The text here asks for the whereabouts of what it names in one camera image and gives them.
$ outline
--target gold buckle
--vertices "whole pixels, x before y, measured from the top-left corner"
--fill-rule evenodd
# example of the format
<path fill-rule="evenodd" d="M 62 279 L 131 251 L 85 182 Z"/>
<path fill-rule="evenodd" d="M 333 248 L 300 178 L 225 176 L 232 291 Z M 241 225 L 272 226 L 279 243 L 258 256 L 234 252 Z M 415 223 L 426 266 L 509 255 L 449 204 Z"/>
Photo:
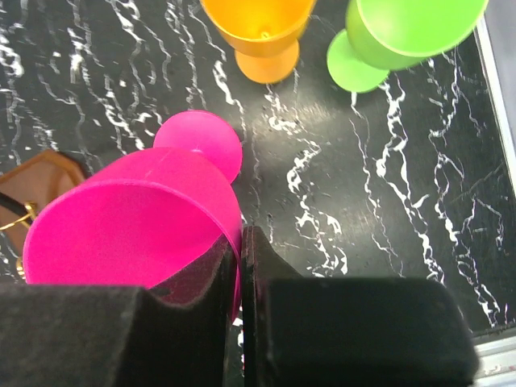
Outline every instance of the gold buckle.
<path fill-rule="evenodd" d="M 5 231 L 19 223 L 23 224 L 27 229 L 30 227 L 30 224 L 27 223 L 27 220 L 35 219 L 37 205 L 34 202 L 26 202 L 23 205 L 25 206 L 25 211 L 27 214 L 21 218 L 16 219 L 14 222 L 8 223 L 5 226 L 1 226 L 0 231 Z M 16 260 L 16 271 L 18 272 L 18 275 L 25 281 L 25 271 L 23 270 L 23 260 L 21 255 Z"/>

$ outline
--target brown leather bag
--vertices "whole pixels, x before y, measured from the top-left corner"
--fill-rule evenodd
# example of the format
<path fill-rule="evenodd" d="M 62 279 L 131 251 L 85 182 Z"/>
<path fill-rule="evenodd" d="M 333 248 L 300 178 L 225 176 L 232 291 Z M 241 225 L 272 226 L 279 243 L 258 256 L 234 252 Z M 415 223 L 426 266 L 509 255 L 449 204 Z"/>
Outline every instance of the brown leather bag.
<path fill-rule="evenodd" d="M 5 204 L 0 206 L 0 227 L 9 226 L 4 232 L 19 255 L 27 236 L 27 225 L 31 222 L 27 208 L 39 213 L 52 200 L 84 180 L 85 175 L 76 161 L 51 150 L 41 152 L 0 176 L 0 193 L 8 197 L 5 199 L 3 196 L 4 201 L 13 199 L 10 210 Z M 19 210 L 13 212 L 16 202 L 18 207 L 21 205 L 24 208 L 26 221 L 19 221 Z"/>

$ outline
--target orange plastic cup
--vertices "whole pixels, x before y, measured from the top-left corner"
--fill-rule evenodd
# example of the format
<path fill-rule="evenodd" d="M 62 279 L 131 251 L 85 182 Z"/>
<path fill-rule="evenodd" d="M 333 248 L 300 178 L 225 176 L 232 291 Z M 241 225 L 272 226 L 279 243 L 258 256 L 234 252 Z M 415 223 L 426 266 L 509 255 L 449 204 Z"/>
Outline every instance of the orange plastic cup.
<path fill-rule="evenodd" d="M 287 78 L 299 59 L 298 39 L 315 0 L 201 0 L 242 73 L 257 83 Z"/>

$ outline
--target green plastic cup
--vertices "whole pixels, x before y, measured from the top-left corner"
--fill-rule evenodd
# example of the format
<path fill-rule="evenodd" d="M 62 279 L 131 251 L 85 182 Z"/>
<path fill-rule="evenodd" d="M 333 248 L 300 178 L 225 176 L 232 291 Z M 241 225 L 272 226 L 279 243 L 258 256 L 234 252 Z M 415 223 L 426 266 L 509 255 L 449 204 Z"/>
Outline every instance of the green plastic cup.
<path fill-rule="evenodd" d="M 375 89 L 389 70 L 416 65 L 466 39 L 487 3 L 351 0 L 346 13 L 347 32 L 341 31 L 328 49 L 330 75 L 349 91 Z"/>

